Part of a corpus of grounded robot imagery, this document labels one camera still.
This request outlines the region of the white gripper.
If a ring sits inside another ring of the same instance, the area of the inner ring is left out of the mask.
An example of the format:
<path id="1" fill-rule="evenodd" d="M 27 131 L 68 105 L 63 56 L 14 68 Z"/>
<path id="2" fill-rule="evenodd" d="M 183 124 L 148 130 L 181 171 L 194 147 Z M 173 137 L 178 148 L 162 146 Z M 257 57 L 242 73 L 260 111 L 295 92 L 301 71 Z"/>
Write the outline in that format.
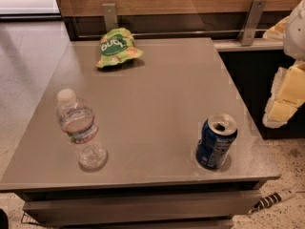
<path id="1" fill-rule="evenodd" d="M 296 60 L 289 69 L 278 68 L 265 107 L 263 124 L 279 128 L 305 103 L 305 0 L 299 2 L 289 17 L 266 30 L 263 38 L 283 40 L 284 52 Z"/>

